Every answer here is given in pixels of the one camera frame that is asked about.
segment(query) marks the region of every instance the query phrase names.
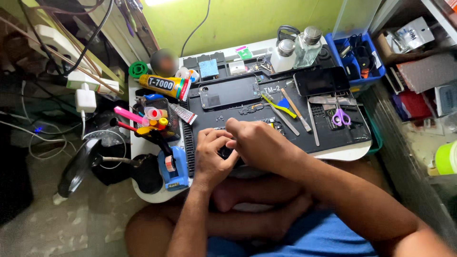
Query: t-7000 glue tube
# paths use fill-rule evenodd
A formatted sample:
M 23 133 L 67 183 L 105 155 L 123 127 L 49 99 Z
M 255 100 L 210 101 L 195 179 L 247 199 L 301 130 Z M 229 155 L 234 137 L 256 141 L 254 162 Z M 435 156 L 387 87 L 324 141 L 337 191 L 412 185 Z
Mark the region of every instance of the t-7000 glue tube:
M 182 78 L 162 78 L 156 75 L 141 75 L 139 83 L 142 87 L 160 94 L 186 101 L 191 88 L 191 81 Z
M 197 115 L 185 108 L 182 108 L 181 106 L 171 103 L 170 107 L 174 112 L 178 114 L 181 119 L 189 123 L 189 125 L 192 125 L 192 122 L 194 122 L 194 120 L 197 118 Z

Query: pink marker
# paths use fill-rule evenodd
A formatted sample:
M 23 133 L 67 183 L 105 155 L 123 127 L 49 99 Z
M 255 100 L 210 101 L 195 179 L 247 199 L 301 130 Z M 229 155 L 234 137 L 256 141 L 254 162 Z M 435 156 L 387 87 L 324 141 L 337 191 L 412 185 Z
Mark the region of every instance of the pink marker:
M 136 115 L 136 114 L 134 114 L 132 112 L 129 112 L 126 109 L 123 109 L 123 108 L 121 108 L 119 106 L 116 106 L 114 108 L 114 112 L 119 114 L 119 115 L 121 115 L 122 117 L 126 117 L 127 119 L 133 120 L 134 122 L 139 123 L 139 124 L 141 124 L 143 126 L 145 126 L 144 124 L 146 124 L 146 127 L 149 126 L 149 120 L 148 119 L 143 118 L 143 117 L 141 117 L 139 115 Z

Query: white table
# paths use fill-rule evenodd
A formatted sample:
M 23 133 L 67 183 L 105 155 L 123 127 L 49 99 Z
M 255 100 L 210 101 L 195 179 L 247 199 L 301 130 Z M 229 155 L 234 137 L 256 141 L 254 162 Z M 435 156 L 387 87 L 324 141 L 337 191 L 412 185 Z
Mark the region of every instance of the white table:
M 321 37 L 321 42 L 322 42 L 322 44 L 327 44 L 324 37 Z M 276 46 L 276 38 L 265 40 L 265 41 L 260 41 L 260 42 L 256 42 L 256 43 L 252 43 L 252 44 L 247 44 L 246 46 L 252 52 L 254 57 L 264 55 L 267 51 L 271 52 L 273 50 L 273 48 Z M 213 54 L 214 52 L 220 52 L 220 53 L 224 53 L 226 61 L 237 60 L 237 59 L 239 59 L 239 56 L 237 55 L 235 49 L 237 49 L 239 47 L 241 47 L 241 46 L 226 48 L 226 49 L 222 49 L 219 51 L 211 51 L 211 52 L 207 52 L 207 53 L 203 53 L 203 54 L 210 55 L 210 54 Z M 180 67 L 183 65 L 184 59 L 189 58 L 189 57 L 198 57 L 200 55 L 202 55 L 202 54 L 196 54 L 196 55 L 179 58 Z M 136 104 L 135 91 L 138 89 L 141 89 L 141 88 L 142 87 L 139 85 L 138 82 L 133 80 L 132 77 L 129 77 L 128 93 L 129 93 L 129 105 L 130 106 L 133 106 L 134 104 Z M 180 120 L 180 128 L 181 128 L 181 135 L 183 135 L 182 120 Z M 160 148 L 157 145 L 154 145 L 153 143 L 151 143 L 147 140 L 144 140 L 142 138 L 137 138 L 133 134 L 133 132 L 130 132 L 130 141 L 131 141 L 132 157 L 135 157 L 135 156 L 141 155 L 141 154 L 158 155 L 158 153 L 160 151 Z M 314 156 L 315 158 L 325 159 L 325 160 L 354 161 L 354 160 L 362 158 L 370 149 L 371 144 L 372 144 L 371 141 L 367 141 L 367 142 L 357 143 L 357 144 L 353 144 L 353 145 L 347 145 L 347 146 L 343 146 L 343 147 L 329 149 L 329 150 L 325 150 L 325 151 L 321 151 L 321 152 L 316 152 L 316 153 L 312 153 L 310 155 Z M 180 147 L 184 148 L 184 138 L 181 137 L 181 140 L 171 142 L 170 146 L 180 146 Z M 132 184 L 133 184 L 133 188 L 135 189 L 135 192 L 138 194 L 138 196 L 140 196 L 141 199 L 143 199 L 147 202 L 150 202 L 150 203 L 165 202 L 185 190 L 185 189 L 182 189 L 182 190 L 178 190 L 178 191 L 168 191 L 165 189 L 165 183 L 164 183 L 161 190 L 158 193 L 145 194 L 139 190 L 138 184 L 133 179 L 132 179 Z M 189 186 L 191 184 L 192 184 L 192 179 L 189 179 Z

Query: person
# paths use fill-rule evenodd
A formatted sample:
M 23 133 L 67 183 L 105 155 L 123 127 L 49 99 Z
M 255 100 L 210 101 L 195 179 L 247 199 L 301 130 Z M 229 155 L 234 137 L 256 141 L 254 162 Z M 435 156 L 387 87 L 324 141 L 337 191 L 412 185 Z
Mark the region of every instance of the person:
M 381 188 L 307 155 L 266 123 L 230 118 L 226 129 L 198 133 L 195 178 L 182 210 L 152 204 L 132 217 L 130 256 L 456 256 Z M 217 154 L 224 145 L 234 149 L 226 160 Z M 239 156 L 273 175 L 226 179 Z M 211 197 L 219 212 L 209 212 Z M 282 207 L 230 210 L 241 202 Z M 252 252 L 244 240 L 253 239 L 270 243 Z

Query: purple scissors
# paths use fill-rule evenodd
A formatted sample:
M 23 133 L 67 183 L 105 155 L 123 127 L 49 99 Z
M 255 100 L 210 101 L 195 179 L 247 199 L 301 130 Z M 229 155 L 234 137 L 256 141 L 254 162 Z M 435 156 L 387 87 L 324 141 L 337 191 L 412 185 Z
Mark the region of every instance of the purple scissors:
M 350 125 L 351 124 L 351 118 L 349 117 L 349 115 L 347 115 L 343 111 L 343 109 L 341 109 L 341 106 L 340 106 L 340 103 L 338 102 L 338 97 L 337 96 L 335 96 L 335 103 L 336 103 L 336 113 L 332 117 L 333 123 L 338 127 L 343 126 L 343 124 L 344 125 Z

